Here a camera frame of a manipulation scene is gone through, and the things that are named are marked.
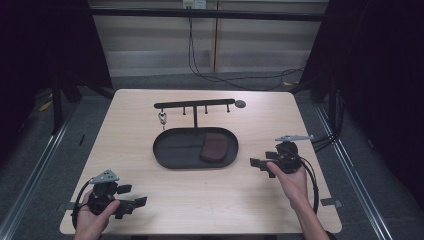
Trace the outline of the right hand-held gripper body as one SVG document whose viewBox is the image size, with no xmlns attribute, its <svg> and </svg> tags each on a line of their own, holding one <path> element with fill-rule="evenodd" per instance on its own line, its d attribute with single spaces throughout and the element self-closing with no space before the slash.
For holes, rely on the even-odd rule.
<svg viewBox="0 0 424 240">
<path fill-rule="evenodd" d="M 296 172 L 302 166 L 302 161 L 295 141 L 313 139 L 313 135 L 285 135 L 276 138 L 278 144 L 275 148 L 277 150 L 277 165 L 279 168 L 286 174 Z"/>
</svg>

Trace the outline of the black horizontal frame bar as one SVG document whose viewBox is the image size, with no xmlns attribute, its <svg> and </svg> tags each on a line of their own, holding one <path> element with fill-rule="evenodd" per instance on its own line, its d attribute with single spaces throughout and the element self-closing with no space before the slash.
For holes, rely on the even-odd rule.
<svg viewBox="0 0 424 240">
<path fill-rule="evenodd" d="M 211 18 L 211 19 L 249 19 L 277 21 L 321 22 L 326 19 L 324 14 L 255 12 L 229 10 L 184 10 L 184 9 L 136 9 L 136 8 L 91 8 L 92 15 L 105 16 L 140 16 L 140 17 L 181 17 L 181 18 Z"/>
</svg>

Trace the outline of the grey tape piece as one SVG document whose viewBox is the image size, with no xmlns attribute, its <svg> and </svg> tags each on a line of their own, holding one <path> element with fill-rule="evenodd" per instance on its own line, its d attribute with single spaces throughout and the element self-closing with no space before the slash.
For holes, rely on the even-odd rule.
<svg viewBox="0 0 424 240">
<path fill-rule="evenodd" d="M 326 198 L 326 199 L 321 199 L 321 204 L 326 207 L 326 206 L 334 206 L 335 208 L 339 208 L 342 206 L 342 202 L 338 199 L 333 199 L 333 198 Z"/>
</svg>

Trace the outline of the person's left hand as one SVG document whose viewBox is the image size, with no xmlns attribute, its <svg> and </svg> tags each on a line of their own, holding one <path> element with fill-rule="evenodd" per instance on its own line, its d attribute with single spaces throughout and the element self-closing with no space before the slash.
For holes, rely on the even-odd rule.
<svg viewBox="0 0 424 240">
<path fill-rule="evenodd" d="M 114 200 L 111 202 L 106 209 L 100 214 L 93 214 L 89 208 L 86 206 L 86 203 L 89 200 L 89 195 L 91 192 L 87 192 L 83 198 L 83 206 L 80 208 L 77 216 L 77 227 L 75 230 L 75 235 L 102 235 L 102 232 L 106 229 L 109 218 L 117 210 L 120 205 L 119 200 Z"/>
</svg>

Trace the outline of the black key stand with tray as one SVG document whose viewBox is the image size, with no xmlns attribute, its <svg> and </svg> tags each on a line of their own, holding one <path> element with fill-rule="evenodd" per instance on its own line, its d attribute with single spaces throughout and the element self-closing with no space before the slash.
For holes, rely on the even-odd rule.
<svg viewBox="0 0 424 240">
<path fill-rule="evenodd" d="M 160 112 L 181 108 L 183 115 L 186 115 L 187 110 L 190 109 L 193 117 L 192 127 L 165 128 L 156 137 L 153 143 L 156 161 L 171 170 L 218 169 L 231 165 L 236 160 L 239 150 L 237 137 L 233 132 L 222 127 L 201 127 L 198 111 L 203 108 L 208 114 L 210 106 L 223 105 L 226 111 L 230 112 L 230 106 L 235 103 L 236 100 L 231 98 L 155 103 L 154 108 L 159 109 Z M 223 162 L 208 163 L 200 159 L 201 147 L 207 133 L 220 133 L 228 138 L 228 151 Z"/>
</svg>

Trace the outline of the white wall outlet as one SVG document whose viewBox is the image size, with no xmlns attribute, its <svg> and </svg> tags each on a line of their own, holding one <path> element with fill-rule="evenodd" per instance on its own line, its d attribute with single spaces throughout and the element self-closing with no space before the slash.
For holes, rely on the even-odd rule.
<svg viewBox="0 0 424 240">
<path fill-rule="evenodd" d="M 207 8 L 207 1 L 206 0 L 182 0 L 182 7 L 184 9 L 205 10 Z"/>
</svg>

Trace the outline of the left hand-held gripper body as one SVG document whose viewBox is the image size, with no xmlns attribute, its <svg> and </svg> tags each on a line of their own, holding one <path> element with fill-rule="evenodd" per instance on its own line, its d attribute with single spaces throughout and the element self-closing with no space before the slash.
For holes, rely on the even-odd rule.
<svg viewBox="0 0 424 240">
<path fill-rule="evenodd" d="M 119 177 L 108 169 L 89 181 L 93 185 L 93 189 L 89 195 L 87 206 L 93 214 L 101 214 L 114 200 L 118 180 Z"/>
</svg>

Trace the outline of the brown zip pouch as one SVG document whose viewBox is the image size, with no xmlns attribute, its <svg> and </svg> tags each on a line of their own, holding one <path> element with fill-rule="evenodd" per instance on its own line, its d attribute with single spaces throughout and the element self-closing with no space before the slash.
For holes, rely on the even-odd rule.
<svg viewBox="0 0 424 240">
<path fill-rule="evenodd" d="M 220 133 L 205 135 L 200 159 L 208 163 L 221 163 L 225 160 L 228 151 L 228 138 Z"/>
</svg>

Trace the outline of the black curtain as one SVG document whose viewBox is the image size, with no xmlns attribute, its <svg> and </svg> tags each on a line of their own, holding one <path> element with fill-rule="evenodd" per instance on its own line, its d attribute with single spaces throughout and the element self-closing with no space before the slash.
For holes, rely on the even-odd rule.
<svg viewBox="0 0 424 240">
<path fill-rule="evenodd" d="M 88 0 L 0 0 L 0 163 L 16 146 L 35 95 L 59 86 L 110 88 Z"/>
<path fill-rule="evenodd" d="M 424 210 L 424 0 L 328 0 L 300 82 L 336 89 Z"/>
</svg>

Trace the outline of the person's right hand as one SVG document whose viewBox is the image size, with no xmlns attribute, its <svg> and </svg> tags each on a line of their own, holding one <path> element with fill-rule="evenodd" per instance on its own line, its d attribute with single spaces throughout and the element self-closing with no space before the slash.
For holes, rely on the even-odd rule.
<svg viewBox="0 0 424 240">
<path fill-rule="evenodd" d="M 286 174 L 276 164 L 269 162 L 267 167 L 280 181 L 283 192 L 289 199 L 293 210 L 299 211 L 309 204 L 307 176 L 305 169 L 300 167 L 295 173 Z"/>
</svg>

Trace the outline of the metal floor rail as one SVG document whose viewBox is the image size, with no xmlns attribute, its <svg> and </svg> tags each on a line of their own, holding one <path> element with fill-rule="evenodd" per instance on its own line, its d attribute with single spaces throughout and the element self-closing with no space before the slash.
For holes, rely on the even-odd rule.
<svg viewBox="0 0 424 240">
<path fill-rule="evenodd" d="M 322 126 L 325 129 L 326 134 L 332 140 L 331 145 L 333 146 L 336 155 L 354 189 L 356 196 L 378 238 L 378 240 L 394 240 L 383 216 L 379 209 L 371 198 L 367 188 L 365 187 L 359 173 L 356 170 L 343 142 L 335 137 L 335 132 L 330 127 L 329 117 L 322 106 L 315 108 L 317 115 L 321 121 Z"/>
<path fill-rule="evenodd" d="M 69 112 L 66 114 L 63 123 L 58 130 L 50 136 L 49 141 L 44 148 L 41 156 L 35 165 L 34 170 L 29 175 L 23 189 L 18 195 L 16 202 L 8 211 L 4 222 L 0 225 L 0 240 L 12 240 L 16 229 L 18 228 L 23 215 L 35 194 L 36 188 L 39 186 L 50 162 L 55 155 L 55 152 L 62 142 L 62 139 L 67 131 L 69 121 L 73 117 L 77 106 L 72 105 Z"/>
</svg>

